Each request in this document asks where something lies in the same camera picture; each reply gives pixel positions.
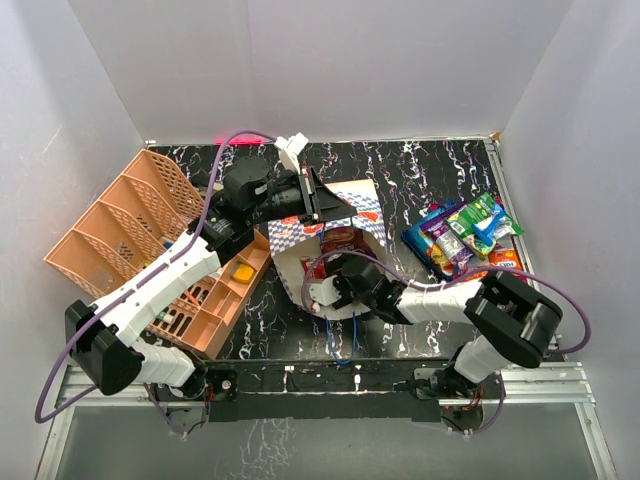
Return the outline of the blue checkered paper bag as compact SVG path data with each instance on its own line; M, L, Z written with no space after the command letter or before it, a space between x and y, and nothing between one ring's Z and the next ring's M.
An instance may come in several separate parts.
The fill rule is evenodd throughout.
M337 221L305 226L295 216L267 224L270 254L293 304L325 321L353 320L370 308L340 300L332 261L348 260L343 251L357 251L381 262L387 259L387 234L377 189L372 180L333 183L330 190L355 207L357 214Z

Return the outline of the blue Slendy candy bag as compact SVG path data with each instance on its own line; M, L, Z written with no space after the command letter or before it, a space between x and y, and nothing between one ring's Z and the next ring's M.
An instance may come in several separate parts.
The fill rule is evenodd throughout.
M451 261L444 255L435 241L423 231L422 226L453 207L455 202L447 200L444 203L433 204L428 207L426 214L416 224L404 230L401 239L419 260L430 269L439 279L450 281L454 278L455 268Z

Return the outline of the purple snack bag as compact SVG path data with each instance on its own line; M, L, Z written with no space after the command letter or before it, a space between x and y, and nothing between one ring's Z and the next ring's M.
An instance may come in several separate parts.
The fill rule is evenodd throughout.
M464 203L454 205L421 226L422 232L433 240L448 260L448 267L442 267L442 272L451 277L464 273L469 260L474 256L471 249L458 238L447 223L447 220L452 215L459 213L464 206Z

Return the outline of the green snack pack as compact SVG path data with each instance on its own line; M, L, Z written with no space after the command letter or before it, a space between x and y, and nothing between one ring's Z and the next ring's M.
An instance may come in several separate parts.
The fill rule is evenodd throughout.
M485 192L445 217L448 227L479 259L485 260L504 237L520 236L521 226Z

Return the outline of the blue snack bar wrapper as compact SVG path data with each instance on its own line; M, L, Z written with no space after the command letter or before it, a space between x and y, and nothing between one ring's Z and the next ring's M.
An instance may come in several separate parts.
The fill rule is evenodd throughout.
M494 231L504 217L504 209L499 204L494 204L487 218L472 224L472 230L476 238L487 246L493 246L496 242Z

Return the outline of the orange snack bag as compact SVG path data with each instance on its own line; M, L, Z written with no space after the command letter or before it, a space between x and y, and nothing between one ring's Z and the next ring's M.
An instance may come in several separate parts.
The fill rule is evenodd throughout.
M505 267L516 270L522 269L515 248L505 246L496 246L484 260L473 258L467 264L469 271L478 271L481 267L485 266Z

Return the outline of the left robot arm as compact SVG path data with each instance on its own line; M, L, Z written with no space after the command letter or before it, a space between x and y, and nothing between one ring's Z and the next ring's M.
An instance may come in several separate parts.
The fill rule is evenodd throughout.
M355 216L312 168L275 177L260 157L243 157L223 175L204 218L197 218L172 247L118 290L92 304L81 300L65 311L70 357L104 395L135 381L170 385L194 399L207 376L183 351L154 348L141 340L146 327L189 287L216 273L254 239L261 223L297 218L316 225Z

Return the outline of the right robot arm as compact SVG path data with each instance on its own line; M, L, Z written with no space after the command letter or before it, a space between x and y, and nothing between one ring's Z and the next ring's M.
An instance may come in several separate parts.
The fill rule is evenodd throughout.
M476 328L477 337L460 346L445 368L414 382L415 389L435 398L470 398L510 364L538 367L563 317L561 308L522 275L501 269L420 290L389 280L373 262L355 257L342 265L334 285L341 301L358 302L389 324L447 321Z

